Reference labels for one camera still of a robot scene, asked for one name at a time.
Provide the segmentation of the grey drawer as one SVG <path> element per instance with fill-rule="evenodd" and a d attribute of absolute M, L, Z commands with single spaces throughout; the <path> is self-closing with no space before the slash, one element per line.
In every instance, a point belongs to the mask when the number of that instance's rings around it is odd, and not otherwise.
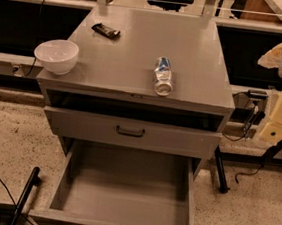
<path fill-rule="evenodd" d="M 74 142 L 38 225 L 194 225 L 191 158 Z"/>
<path fill-rule="evenodd" d="M 65 108 L 45 107 L 55 135 L 210 159 L 221 134 Z"/>

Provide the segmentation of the grey drawer cabinet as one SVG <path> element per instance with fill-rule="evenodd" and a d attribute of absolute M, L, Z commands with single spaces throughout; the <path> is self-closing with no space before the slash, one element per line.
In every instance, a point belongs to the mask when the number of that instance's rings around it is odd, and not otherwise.
<path fill-rule="evenodd" d="M 96 23 L 120 32 L 115 39 Z M 65 108 L 220 133 L 234 110 L 216 23 L 194 15 L 96 7 L 73 32 L 78 63 L 64 75 L 37 76 L 46 107 Z M 154 92 L 155 64 L 169 59 L 173 90 Z M 68 151 L 73 137 L 58 136 Z"/>

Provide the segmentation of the grey top drawer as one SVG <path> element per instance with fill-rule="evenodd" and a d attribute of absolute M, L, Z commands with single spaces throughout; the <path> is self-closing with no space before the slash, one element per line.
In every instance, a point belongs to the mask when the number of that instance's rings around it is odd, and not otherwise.
<path fill-rule="evenodd" d="M 65 108 L 45 107 L 55 135 L 210 159 L 221 134 Z"/>

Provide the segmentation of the black power adapter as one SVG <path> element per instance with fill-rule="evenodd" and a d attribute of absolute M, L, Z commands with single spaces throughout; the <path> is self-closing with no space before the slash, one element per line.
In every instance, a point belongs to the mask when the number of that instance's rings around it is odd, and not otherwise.
<path fill-rule="evenodd" d="M 248 90 L 247 96 L 248 98 L 256 98 L 256 99 L 267 99 L 266 91 L 257 91 L 257 90 Z"/>

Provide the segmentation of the black table leg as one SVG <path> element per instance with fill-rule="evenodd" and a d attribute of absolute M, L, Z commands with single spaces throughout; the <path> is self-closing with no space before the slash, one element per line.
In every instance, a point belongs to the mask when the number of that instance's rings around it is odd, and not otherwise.
<path fill-rule="evenodd" d="M 220 152 L 220 147 L 217 147 L 216 150 L 214 151 L 215 154 L 215 162 L 217 166 L 217 173 L 219 176 L 219 183 L 220 183 L 220 188 L 219 191 L 223 194 L 226 194 L 229 190 L 229 187 L 226 183 L 226 175 L 225 175 L 225 168 L 222 162 L 222 155 Z"/>

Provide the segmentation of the crushed soda can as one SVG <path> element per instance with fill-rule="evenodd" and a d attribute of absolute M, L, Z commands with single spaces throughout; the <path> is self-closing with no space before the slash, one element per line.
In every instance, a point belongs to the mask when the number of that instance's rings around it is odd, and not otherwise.
<path fill-rule="evenodd" d="M 168 96 L 173 90 L 173 76 L 170 61 L 166 57 L 159 57 L 155 64 L 154 76 L 154 92 L 161 96 Z"/>

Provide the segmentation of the dark snack bar wrapper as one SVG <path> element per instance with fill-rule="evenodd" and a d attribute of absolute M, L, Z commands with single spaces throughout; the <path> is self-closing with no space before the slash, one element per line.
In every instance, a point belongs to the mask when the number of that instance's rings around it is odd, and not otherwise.
<path fill-rule="evenodd" d="M 92 26 L 92 30 L 97 32 L 100 35 L 107 37 L 108 39 L 115 39 L 120 36 L 120 32 L 114 28 L 107 27 L 102 23 L 96 23 Z"/>

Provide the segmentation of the white bowl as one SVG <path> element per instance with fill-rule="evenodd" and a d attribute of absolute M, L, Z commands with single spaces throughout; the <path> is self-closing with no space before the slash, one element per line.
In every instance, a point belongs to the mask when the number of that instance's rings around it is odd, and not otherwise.
<path fill-rule="evenodd" d="M 76 43 L 68 40 L 46 41 L 34 50 L 34 56 L 47 71 L 57 75 L 69 73 L 76 65 L 79 48 Z"/>

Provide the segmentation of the black stand pole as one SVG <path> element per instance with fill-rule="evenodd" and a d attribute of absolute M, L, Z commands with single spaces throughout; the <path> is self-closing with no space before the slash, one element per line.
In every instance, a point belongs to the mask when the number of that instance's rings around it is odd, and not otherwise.
<path fill-rule="evenodd" d="M 19 219 L 19 216 L 22 214 L 23 207 L 26 204 L 27 198 L 29 198 L 30 192 L 33 187 L 39 184 L 40 178 L 39 167 L 34 167 L 32 170 L 30 177 L 27 180 L 26 186 L 23 189 L 21 196 L 18 199 L 18 202 L 14 208 L 14 212 L 12 213 L 11 219 L 9 220 L 8 225 L 16 225 Z"/>

